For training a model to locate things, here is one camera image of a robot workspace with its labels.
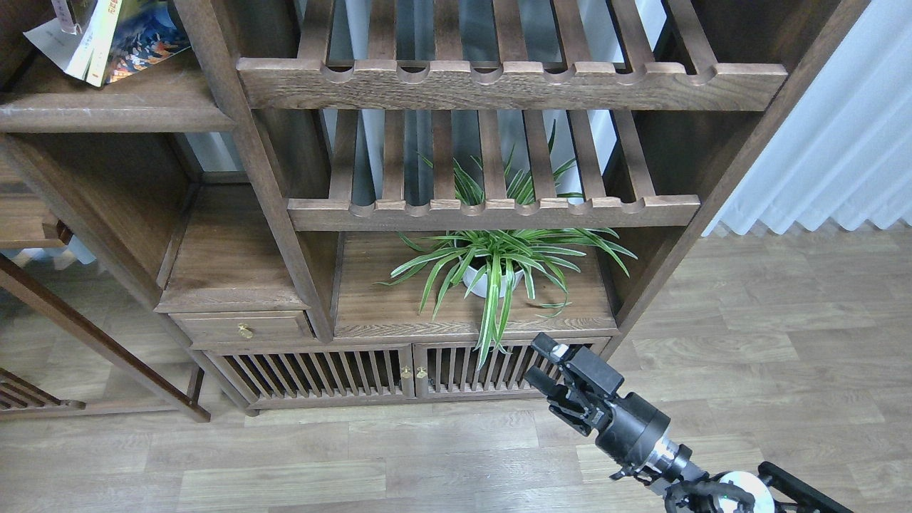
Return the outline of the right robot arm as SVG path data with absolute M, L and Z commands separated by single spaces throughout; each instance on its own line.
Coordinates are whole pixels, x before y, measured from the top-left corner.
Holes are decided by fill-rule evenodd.
M 557 382 L 537 368 L 525 373 L 525 380 L 546 396 L 550 411 L 581 435 L 596 430 L 596 446 L 620 467 L 612 479 L 634 477 L 662 497 L 668 512 L 846 511 L 769 462 L 756 474 L 710 475 L 693 463 L 688 446 L 670 440 L 665 413 L 636 393 L 618 394 L 623 376 L 599 355 L 544 333 L 532 346 L 563 377 Z

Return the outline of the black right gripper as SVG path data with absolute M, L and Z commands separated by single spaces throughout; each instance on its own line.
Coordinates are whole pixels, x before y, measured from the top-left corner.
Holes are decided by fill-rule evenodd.
M 630 471 L 643 467 L 667 470 L 672 462 L 667 415 L 636 393 L 613 402 L 624 378 L 589 348 L 572 348 L 545 333 L 534 338 L 532 348 L 553 363 L 563 377 L 559 384 L 537 368 L 524 374 L 524 379 L 545 395 L 551 413 L 580 435 L 589 436 L 598 429 L 596 446 Z M 610 409 L 611 422 L 600 428 Z

